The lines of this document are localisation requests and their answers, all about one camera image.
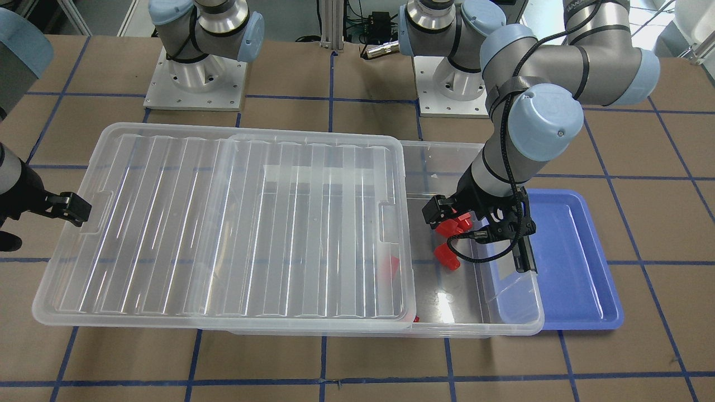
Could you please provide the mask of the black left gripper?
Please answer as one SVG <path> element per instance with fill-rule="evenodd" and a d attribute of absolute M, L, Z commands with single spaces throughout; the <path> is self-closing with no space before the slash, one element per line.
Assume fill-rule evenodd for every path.
<path fill-rule="evenodd" d="M 422 217 L 431 228 L 437 228 L 442 222 L 462 219 L 467 213 L 483 219 L 499 209 L 517 211 L 510 183 L 494 176 L 485 165 L 469 165 L 458 181 L 455 199 L 442 194 L 432 196 L 422 207 Z"/>

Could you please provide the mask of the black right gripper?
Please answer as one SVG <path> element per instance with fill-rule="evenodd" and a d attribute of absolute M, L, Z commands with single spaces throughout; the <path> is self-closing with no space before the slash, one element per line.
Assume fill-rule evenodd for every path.
<path fill-rule="evenodd" d="M 47 192 L 38 173 L 22 160 L 2 163 L 2 221 L 17 221 L 22 213 L 31 212 L 81 227 L 88 222 L 91 211 L 91 204 L 79 194 Z"/>

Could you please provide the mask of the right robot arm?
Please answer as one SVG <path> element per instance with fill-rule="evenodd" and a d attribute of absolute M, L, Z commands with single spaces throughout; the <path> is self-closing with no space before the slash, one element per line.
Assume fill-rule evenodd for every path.
<path fill-rule="evenodd" d="M 150 1 L 148 13 L 163 43 L 145 105 L 179 109 L 227 108 L 240 101 L 242 66 L 258 58 L 265 18 L 245 1 Z M 54 51 L 41 31 L 17 13 L 2 10 L 2 119 L 39 80 Z M 2 221 L 22 213 L 58 218 L 81 227 L 92 206 L 79 194 L 54 194 L 33 169 L 2 146 Z"/>

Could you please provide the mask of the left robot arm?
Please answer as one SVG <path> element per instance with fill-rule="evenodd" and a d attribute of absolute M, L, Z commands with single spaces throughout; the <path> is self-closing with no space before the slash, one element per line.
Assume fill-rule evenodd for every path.
<path fill-rule="evenodd" d="M 565 1 L 563 8 L 565 43 L 557 45 L 507 23 L 491 1 L 401 5 L 401 53 L 443 56 L 457 72 L 481 74 L 494 127 L 455 193 L 422 208 L 429 226 L 515 209 L 515 192 L 579 134 L 584 106 L 638 104 L 655 89 L 660 63 L 633 45 L 629 1 Z"/>

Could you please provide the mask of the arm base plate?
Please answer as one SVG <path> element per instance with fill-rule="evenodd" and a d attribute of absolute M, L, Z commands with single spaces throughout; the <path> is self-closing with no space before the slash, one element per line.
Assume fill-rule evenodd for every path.
<path fill-rule="evenodd" d="M 143 106 L 150 110 L 239 112 L 250 64 L 210 55 L 193 64 L 161 49 Z"/>
<path fill-rule="evenodd" d="M 413 68 L 422 117 L 489 117 L 488 91 L 480 72 L 461 71 L 439 56 L 415 56 Z"/>

